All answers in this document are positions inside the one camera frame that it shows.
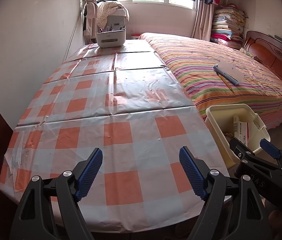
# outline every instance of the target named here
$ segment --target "silver bolt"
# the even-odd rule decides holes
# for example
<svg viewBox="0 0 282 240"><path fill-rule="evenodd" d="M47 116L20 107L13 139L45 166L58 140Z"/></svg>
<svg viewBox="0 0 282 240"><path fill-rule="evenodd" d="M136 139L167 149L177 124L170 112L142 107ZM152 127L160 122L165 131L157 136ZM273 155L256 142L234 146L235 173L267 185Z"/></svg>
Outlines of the silver bolt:
<svg viewBox="0 0 282 240"><path fill-rule="evenodd" d="M71 175L72 175L72 171L65 171L65 172L63 172L63 176L65 176L65 177L69 177Z"/></svg>
<svg viewBox="0 0 282 240"><path fill-rule="evenodd" d="M251 179L251 177L249 175L243 175L243 179L246 181L249 181Z"/></svg>
<svg viewBox="0 0 282 240"><path fill-rule="evenodd" d="M219 171L217 171L217 170L211 170L210 173L211 173L211 175L213 175L213 176L217 176L217 175L219 174Z"/></svg>
<svg viewBox="0 0 282 240"><path fill-rule="evenodd" d="M31 179L31 180L32 180L32 181L38 181L38 180L39 180L39 178L40 178L40 177L39 177L38 175L35 175L35 176L33 176L33 177L32 177L32 179Z"/></svg>

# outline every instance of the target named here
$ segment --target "white wall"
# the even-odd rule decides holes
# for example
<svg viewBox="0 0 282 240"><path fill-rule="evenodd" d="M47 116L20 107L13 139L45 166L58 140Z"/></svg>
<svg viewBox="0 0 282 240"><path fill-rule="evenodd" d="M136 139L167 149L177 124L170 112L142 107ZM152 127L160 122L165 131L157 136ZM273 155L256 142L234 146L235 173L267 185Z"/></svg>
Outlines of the white wall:
<svg viewBox="0 0 282 240"><path fill-rule="evenodd" d="M79 14L80 0L0 0L0 113L11 128L62 63ZM80 18L69 56L83 45Z"/></svg>
<svg viewBox="0 0 282 240"><path fill-rule="evenodd" d="M189 8L156 4L124 3L129 11L127 38L132 33L165 33L190 37L194 28L196 10Z"/></svg>
<svg viewBox="0 0 282 240"><path fill-rule="evenodd" d="M244 34L258 31L282 38L282 0L228 0L244 10L246 20Z"/></svg>

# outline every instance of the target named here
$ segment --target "plastic tablecloth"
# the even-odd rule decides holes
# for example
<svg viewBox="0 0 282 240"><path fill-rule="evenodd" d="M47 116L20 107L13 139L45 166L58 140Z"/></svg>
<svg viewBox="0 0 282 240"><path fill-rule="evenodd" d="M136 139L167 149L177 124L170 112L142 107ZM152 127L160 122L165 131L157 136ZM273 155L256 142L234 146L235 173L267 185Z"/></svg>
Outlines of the plastic tablecloth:
<svg viewBox="0 0 282 240"><path fill-rule="evenodd" d="M79 202L89 229L160 228L203 206L179 163L182 146L228 175L195 105L146 41L91 44L57 68L29 104L4 156L0 190L18 202L32 176L57 177L98 147L103 164Z"/></svg>

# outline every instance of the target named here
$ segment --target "storage box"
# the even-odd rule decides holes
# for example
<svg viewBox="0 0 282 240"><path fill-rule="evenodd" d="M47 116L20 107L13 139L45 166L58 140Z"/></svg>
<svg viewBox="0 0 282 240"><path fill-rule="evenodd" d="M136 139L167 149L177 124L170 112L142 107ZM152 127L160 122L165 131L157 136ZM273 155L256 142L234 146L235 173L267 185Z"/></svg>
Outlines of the storage box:
<svg viewBox="0 0 282 240"><path fill-rule="evenodd" d="M235 105L220 105L210 106L206 110L205 124L210 130L217 147L225 162L226 168L230 168L240 159L230 149L230 145L226 140L223 133L234 134L233 115L237 114L241 122L249 123L250 138L248 147L255 154L259 153L262 148L260 147L260 140L265 138L270 141L270 135L266 130L266 126L254 111L246 104Z"/></svg>

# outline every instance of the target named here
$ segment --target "yellow pencil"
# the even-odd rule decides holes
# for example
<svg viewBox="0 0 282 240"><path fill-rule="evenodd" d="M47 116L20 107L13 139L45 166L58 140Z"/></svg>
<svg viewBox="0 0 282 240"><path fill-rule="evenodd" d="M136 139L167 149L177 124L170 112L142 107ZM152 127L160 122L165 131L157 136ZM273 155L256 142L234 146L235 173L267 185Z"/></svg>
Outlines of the yellow pencil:
<svg viewBox="0 0 282 240"><path fill-rule="evenodd" d="M222 79L222 81L224 82L224 84L226 84L226 86L234 93L233 89L230 87L230 85L228 84L228 82L226 81L225 77L220 75L219 73L217 73L218 76Z"/></svg>

